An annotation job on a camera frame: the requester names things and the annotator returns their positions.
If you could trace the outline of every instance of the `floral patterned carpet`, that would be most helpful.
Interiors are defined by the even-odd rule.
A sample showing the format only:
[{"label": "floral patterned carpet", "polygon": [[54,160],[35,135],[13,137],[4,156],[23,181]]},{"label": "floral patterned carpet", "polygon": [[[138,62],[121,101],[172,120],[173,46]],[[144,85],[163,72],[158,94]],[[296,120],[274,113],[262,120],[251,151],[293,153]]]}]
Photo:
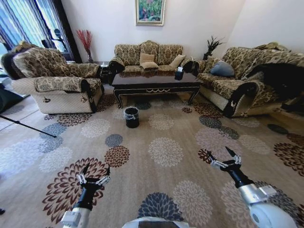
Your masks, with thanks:
[{"label": "floral patterned carpet", "polygon": [[201,96],[192,106],[188,95],[125,97],[125,107],[140,110],[139,127],[129,129],[109,87],[106,93],[95,114],[45,115],[31,97],[4,113],[57,138],[0,120],[0,227],[62,227],[81,191],[76,174],[90,163],[89,177],[112,167],[111,181],[95,194],[90,227],[155,216],[198,228],[253,228],[233,181],[207,157],[229,159],[225,146],[304,227],[304,117],[227,119]]}]

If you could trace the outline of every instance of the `sofa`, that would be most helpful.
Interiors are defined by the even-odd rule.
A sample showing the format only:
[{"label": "sofa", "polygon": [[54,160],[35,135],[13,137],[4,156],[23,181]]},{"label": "sofa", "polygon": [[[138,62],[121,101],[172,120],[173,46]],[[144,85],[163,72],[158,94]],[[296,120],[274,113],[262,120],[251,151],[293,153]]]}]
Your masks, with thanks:
[{"label": "sofa", "polygon": [[1,58],[12,87],[45,114],[96,112],[104,88],[98,64],[67,64],[60,51],[23,45]]},{"label": "sofa", "polygon": [[208,60],[196,61],[193,74],[201,80],[200,92],[229,118],[269,114],[279,110],[286,102],[280,99],[272,86],[264,84],[260,72],[248,77],[254,67],[265,63],[289,63],[304,67],[304,54],[301,53],[232,47],[222,60],[233,67],[235,75],[212,75],[210,70],[220,60],[209,57]]},{"label": "sofa", "polygon": [[[157,44],[153,41],[145,41],[139,45],[118,44],[115,46],[115,57],[110,61],[109,68],[113,75],[128,76],[166,76],[172,75],[177,68],[169,64],[178,54],[182,54],[182,45]],[[154,62],[159,69],[151,71],[140,67],[140,54],[154,55]],[[193,67],[193,58],[186,57],[180,64],[185,72],[190,72]]]}]

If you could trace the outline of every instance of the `wall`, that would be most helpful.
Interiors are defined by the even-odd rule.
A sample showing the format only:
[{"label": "wall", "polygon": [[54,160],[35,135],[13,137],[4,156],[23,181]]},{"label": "wall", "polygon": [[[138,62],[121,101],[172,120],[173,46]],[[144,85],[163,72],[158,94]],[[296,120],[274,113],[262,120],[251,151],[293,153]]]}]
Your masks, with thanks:
[{"label": "wall", "polygon": [[303,9],[304,0],[247,0],[225,49],[277,41],[304,53]]},{"label": "wall", "polygon": [[[135,25],[134,0],[62,0],[68,21],[83,61],[84,48],[77,29],[93,33],[95,61],[114,57],[116,44],[140,44],[148,39],[161,44],[182,44],[184,53],[202,58],[211,35],[230,36],[245,0],[166,0],[164,26]],[[219,47],[214,56],[223,52]]]}]

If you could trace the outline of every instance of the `black tissue box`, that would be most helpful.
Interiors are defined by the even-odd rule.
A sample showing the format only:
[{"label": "black tissue box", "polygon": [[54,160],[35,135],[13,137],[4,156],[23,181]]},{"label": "black tissue box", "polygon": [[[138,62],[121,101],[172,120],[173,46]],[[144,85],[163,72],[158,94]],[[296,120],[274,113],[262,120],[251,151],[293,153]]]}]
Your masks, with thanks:
[{"label": "black tissue box", "polygon": [[184,75],[184,72],[183,71],[176,71],[175,72],[175,80],[182,80],[182,76]]}]

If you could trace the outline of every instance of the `dark wooden coffee table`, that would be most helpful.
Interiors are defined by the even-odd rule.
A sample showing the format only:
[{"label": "dark wooden coffee table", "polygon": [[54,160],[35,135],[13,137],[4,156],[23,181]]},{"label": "dark wooden coffee table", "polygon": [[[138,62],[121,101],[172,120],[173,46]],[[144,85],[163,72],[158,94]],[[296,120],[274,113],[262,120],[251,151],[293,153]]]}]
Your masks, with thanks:
[{"label": "dark wooden coffee table", "polygon": [[147,77],[124,77],[117,74],[112,86],[114,86],[114,96],[118,101],[118,108],[122,108],[121,95],[192,93],[188,100],[188,104],[191,104],[200,91],[200,83],[201,81],[190,73],[184,73],[180,81],[175,80],[174,74]]}]

